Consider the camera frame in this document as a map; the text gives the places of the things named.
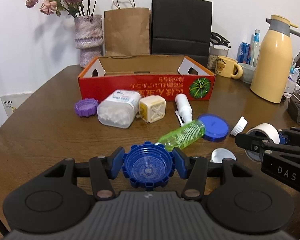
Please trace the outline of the white tape roll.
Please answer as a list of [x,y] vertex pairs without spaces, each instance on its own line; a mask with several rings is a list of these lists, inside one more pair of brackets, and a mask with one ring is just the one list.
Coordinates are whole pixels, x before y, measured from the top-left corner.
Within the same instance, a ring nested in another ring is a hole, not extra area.
[[[280,143],[280,136],[277,129],[268,123],[263,123],[255,126],[247,132],[248,135],[255,135],[266,139],[271,139],[275,144]],[[245,150],[246,155],[253,161],[260,162],[261,158],[257,154],[257,150]]]

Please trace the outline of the white round small lid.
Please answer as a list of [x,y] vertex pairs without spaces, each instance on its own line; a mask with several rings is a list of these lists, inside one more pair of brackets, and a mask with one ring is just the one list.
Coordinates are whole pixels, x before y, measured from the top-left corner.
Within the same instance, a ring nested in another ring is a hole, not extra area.
[[223,159],[237,160],[235,155],[226,148],[217,148],[212,151],[210,157],[211,163],[222,163]]

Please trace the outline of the green clear plastic bottle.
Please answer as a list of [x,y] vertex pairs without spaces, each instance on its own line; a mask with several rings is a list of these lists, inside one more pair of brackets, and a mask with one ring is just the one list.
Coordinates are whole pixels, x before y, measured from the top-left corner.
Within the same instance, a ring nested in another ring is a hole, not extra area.
[[162,136],[157,144],[162,144],[168,152],[175,147],[181,150],[191,145],[205,134],[205,125],[200,120],[193,120],[176,130]]

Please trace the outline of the blue round lid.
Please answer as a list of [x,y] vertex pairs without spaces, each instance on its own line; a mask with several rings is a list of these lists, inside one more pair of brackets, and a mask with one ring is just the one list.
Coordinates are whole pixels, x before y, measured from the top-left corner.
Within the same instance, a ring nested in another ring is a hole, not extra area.
[[208,141],[223,141],[229,133],[228,123],[220,116],[214,114],[202,114],[198,117],[204,126],[203,138]]

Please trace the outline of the blue toothed bottle cap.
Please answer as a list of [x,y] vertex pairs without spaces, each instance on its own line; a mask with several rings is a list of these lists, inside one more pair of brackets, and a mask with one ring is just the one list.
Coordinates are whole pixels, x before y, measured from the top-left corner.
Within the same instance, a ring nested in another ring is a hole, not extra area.
[[152,191],[168,184],[175,172],[175,158],[163,144],[146,141],[123,155],[122,172],[132,187]]

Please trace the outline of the small white spray bottle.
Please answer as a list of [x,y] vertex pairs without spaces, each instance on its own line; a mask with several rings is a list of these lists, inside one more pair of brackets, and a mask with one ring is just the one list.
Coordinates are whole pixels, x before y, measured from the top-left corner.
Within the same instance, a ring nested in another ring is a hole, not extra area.
[[175,114],[180,122],[180,125],[183,126],[192,121],[192,108],[185,94],[177,94],[175,97],[175,103],[177,110]]

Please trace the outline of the clear cotton swab box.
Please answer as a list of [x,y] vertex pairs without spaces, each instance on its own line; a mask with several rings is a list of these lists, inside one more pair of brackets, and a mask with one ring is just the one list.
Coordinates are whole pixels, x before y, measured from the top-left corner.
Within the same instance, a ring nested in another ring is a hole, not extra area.
[[139,111],[141,95],[132,90],[117,89],[97,107],[101,124],[117,128],[128,128]]

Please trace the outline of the purple toothed bottle cap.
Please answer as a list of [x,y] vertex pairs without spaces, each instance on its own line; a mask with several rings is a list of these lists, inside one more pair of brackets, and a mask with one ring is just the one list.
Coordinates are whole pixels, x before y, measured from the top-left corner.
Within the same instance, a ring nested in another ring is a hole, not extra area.
[[90,117],[97,113],[98,101],[82,99],[75,103],[74,110],[79,117]]

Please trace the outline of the cream cube-shaped plastic item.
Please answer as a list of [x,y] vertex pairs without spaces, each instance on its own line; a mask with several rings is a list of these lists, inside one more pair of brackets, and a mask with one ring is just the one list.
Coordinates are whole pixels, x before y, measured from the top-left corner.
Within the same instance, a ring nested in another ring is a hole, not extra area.
[[154,123],[164,118],[166,100],[159,95],[150,95],[139,101],[139,115],[146,123]]

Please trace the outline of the yellow thermos jug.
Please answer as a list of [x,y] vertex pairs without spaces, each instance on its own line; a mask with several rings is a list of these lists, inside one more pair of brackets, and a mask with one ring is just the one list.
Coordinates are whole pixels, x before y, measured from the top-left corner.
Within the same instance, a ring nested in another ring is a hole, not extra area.
[[280,15],[266,19],[269,29],[261,43],[254,77],[250,86],[257,96],[272,103],[280,103],[290,68],[300,59],[300,49],[293,57],[290,36],[300,38],[300,33],[291,29],[298,28]]

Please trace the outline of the grey ceramic bowl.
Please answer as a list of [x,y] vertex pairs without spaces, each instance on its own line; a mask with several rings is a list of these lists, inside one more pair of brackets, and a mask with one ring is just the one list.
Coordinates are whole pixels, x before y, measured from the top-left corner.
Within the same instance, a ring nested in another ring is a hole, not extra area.
[[239,65],[243,69],[243,75],[240,77],[240,80],[244,83],[251,84],[256,67],[241,62],[239,63]]

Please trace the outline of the blue soda can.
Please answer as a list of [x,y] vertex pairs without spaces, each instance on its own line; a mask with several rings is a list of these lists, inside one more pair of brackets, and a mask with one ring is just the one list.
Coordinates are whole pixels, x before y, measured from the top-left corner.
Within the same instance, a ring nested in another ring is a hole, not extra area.
[[239,45],[238,53],[237,53],[237,62],[238,63],[250,63],[250,44],[246,42],[242,42]]

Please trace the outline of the red cardboard box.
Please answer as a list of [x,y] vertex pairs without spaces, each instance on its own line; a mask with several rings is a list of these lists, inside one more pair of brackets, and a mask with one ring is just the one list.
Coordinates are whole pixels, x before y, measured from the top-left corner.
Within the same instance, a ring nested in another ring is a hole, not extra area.
[[177,94],[189,100],[209,100],[216,76],[188,56],[138,55],[96,57],[79,74],[82,98],[104,100],[117,89],[142,97],[162,96],[173,101]]

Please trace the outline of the clear jar with black clips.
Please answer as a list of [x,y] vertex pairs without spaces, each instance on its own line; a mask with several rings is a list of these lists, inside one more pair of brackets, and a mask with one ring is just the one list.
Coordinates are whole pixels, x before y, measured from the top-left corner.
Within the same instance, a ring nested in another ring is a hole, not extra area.
[[207,68],[214,70],[218,56],[227,56],[230,50],[230,41],[219,33],[211,32],[209,57],[207,62]]

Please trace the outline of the brown paper bag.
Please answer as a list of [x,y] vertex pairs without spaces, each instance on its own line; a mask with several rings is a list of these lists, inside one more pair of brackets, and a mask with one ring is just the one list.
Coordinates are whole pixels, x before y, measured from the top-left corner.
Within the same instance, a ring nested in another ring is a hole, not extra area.
[[150,9],[135,6],[120,8],[113,0],[115,10],[104,12],[104,42],[107,57],[150,54]]

